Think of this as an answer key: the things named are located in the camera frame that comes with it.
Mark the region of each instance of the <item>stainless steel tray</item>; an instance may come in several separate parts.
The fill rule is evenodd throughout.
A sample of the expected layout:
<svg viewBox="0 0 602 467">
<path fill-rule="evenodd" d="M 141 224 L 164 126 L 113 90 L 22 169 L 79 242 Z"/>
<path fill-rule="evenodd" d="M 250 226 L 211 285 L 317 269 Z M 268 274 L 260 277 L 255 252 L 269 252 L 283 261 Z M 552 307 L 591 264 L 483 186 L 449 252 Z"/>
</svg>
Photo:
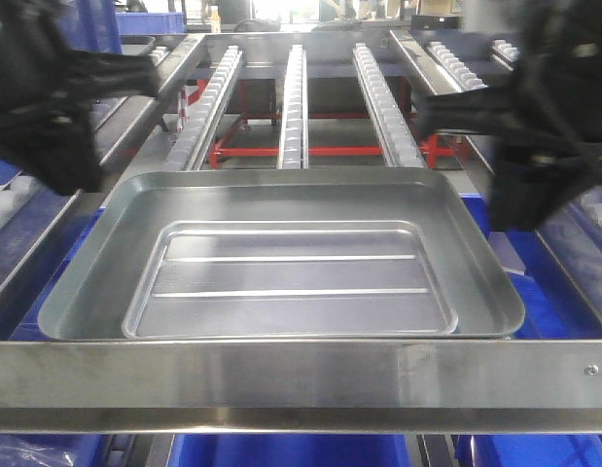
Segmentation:
<svg viewBox="0 0 602 467">
<path fill-rule="evenodd" d="M 424 169 L 151 173 L 43 306 L 61 340 L 496 337 L 523 305 Z"/>
</svg>

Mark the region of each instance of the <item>blue panel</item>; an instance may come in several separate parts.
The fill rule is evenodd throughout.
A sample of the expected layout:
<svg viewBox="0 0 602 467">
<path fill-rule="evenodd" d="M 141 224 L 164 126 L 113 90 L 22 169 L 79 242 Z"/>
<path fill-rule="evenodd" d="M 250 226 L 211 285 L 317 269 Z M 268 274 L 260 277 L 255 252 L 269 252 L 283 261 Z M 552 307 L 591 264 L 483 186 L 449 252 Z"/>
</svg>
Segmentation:
<svg viewBox="0 0 602 467">
<path fill-rule="evenodd" d="M 74 49 L 120 54 L 113 0 L 66 0 L 60 26 Z"/>
<path fill-rule="evenodd" d="M 19 168 L 0 161 L 0 185 L 6 185 L 19 173 Z"/>
<path fill-rule="evenodd" d="M 122 36 L 139 34 L 181 34 L 183 13 L 117 13 L 117 26 Z"/>
<path fill-rule="evenodd" d="M 172 467 L 408 467 L 402 435 L 186 435 Z"/>
</svg>

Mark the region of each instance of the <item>roller conveyor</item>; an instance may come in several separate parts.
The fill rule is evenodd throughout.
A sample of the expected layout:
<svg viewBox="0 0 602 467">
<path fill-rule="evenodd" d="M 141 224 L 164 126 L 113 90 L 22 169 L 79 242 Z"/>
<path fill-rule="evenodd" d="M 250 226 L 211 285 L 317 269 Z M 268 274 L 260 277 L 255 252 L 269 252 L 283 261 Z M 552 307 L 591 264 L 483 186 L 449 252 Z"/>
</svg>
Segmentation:
<svg viewBox="0 0 602 467">
<path fill-rule="evenodd" d="M 290 50 L 284 81 L 283 117 L 277 168 L 308 168 L 307 57 L 301 45 Z"/>
<path fill-rule="evenodd" d="M 199 170 L 205 162 L 216 127 L 225 114 L 238 79 L 242 51 L 230 46 L 207 88 L 191 112 L 191 118 L 166 158 L 166 170 Z"/>
<path fill-rule="evenodd" d="M 421 167 L 424 162 L 372 52 L 357 44 L 354 63 L 376 136 L 388 167 Z"/>
</svg>

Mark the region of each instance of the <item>metal rail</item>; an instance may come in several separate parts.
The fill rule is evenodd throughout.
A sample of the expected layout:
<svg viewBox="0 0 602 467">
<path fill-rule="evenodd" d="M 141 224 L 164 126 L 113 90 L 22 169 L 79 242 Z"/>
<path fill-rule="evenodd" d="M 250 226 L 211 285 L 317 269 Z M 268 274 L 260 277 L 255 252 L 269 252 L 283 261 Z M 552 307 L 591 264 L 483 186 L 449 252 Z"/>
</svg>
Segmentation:
<svg viewBox="0 0 602 467">
<path fill-rule="evenodd" d="M 237 46 L 229 46 L 191 111 L 191 119 L 166 158 L 164 170 L 201 169 L 209 154 L 216 127 L 230 102 L 241 62 L 242 51 Z"/>
<path fill-rule="evenodd" d="M 0 342 L 0 432 L 602 433 L 602 341 Z"/>
<path fill-rule="evenodd" d="M 284 82 L 277 168 L 303 168 L 308 162 L 306 62 L 302 46 L 292 46 Z"/>
<path fill-rule="evenodd" d="M 439 65 L 456 82 L 460 90 L 482 90 L 487 85 L 476 73 L 460 61 L 450 49 L 439 41 L 433 41 L 428 45 L 428 53 L 435 58 Z"/>
<path fill-rule="evenodd" d="M 509 71 L 513 71 L 514 63 L 518 59 L 518 48 L 510 42 L 503 39 L 493 41 L 491 46 L 493 57 L 495 60 L 506 67 Z"/>
<path fill-rule="evenodd" d="M 354 49 L 354 64 L 368 113 L 388 167 L 422 167 L 421 153 L 396 100 L 365 44 Z"/>
</svg>

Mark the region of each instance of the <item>metal bar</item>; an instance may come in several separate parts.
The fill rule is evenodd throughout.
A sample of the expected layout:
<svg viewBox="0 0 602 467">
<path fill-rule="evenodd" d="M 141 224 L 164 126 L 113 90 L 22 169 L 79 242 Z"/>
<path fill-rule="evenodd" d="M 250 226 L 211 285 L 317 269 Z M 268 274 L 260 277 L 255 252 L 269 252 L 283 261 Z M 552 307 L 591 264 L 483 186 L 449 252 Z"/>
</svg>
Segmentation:
<svg viewBox="0 0 602 467">
<path fill-rule="evenodd" d="M 0 432 L 602 432 L 602 341 L 0 342 Z"/>
<path fill-rule="evenodd" d="M 218 157 L 276 157 L 277 148 L 219 148 L 216 150 Z M 382 151 L 377 146 L 315 146 L 309 148 L 311 157 L 338 157 L 338 156 L 381 156 Z"/>
<path fill-rule="evenodd" d="M 157 435 L 152 440 L 145 467 L 168 467 L 176 435 Z"/>
<path fill-rule="evenodd" d="M 221 155 L 221 150 L 225 148 L 225 146 L 231 141 L 231 139 L 235 136 L 238 130 L 246 124 L 246 120 L 240 115 L 235 122 L 231 125 L 230 129 L 226 131 L 226 133 L 218 140 L 212 147 L 212 151 L 210 151 L 210 168 L 217 169 L 220 167 L 219 165 L 219 156 Z"/>
<path fill-rule="evenodd" d="M 518 59 L 518 48 L 503 39 L 496 39 L 491 46 L 493 58 L 508 71 L 513 71 L 514 63 Z"/>
<path fill-rule="evenodd" d="M 171 149 L 163 168 L 200 170 L 208 154 L 216 127 L 225 114 L 235 88 L 242 51 L 229 46 L 212 79 L 191 111 L 191 119 Z"/>
<path fill-rule="evenodd" d="M 432 56 L 441 71 L 447 73 L 454 81 L 457 90 L 482 90 L 487 85 L 478 77 L 476 73 L 460 61 L 450 49 L 439 41 L 433 41 L 428 45 L 428 54 Z"/>
<path fill-rule="evenodd" d="M 309 82 L 307 79 L 307 52 L 302 51 L 302 168 L 309 168 Z"/>
<path fill-rule="evenodd" d="M 58 197 L 42 190 L 0 232 L 0 328 L 14 326 L 31 307 L 92 215 L 117 183 L 186 77 L 205 56 L 202 35 L 189 35 L 158 67 L 159 97 L 133 96 L 95 132 L 105 169 L 99 193 Z M 0 329 L 0 339 L 6 338 Z"/>
<path fill-rule="evenodd" d="M 424 162 L 405 118 L 389 90 L 372 52 L 357 44 L 354 64 L 376 136 L 388 167 L 421 167 Z"/>
<path fill-rule="evenodd" d="M 290 50 L 284 82 L 277 168 L 302 168 L 303 160 L 308 158 L 303 148 L 307 127 L 306 103 L 303 103 L 305 76 L 304 50 L 301 45 L 294 45 Z"/>
<path fill-rule="evenodd" d="M 451 440 L 445 435 L 422 435 L 418 437 L 419 450 L 427 467 L 456 467 L 457 461 L 450 451 Z"/>
<path fill-rule="evenodd" d="M 405 76 L 411 86 L 413 102 L 417 97 L 449 94 L 454 87 L 439 71 L 437 63 L 406 31 L 393 30 L 389 36 L 389 48 L 399 57 L 405 68 Z"/>
</svg>

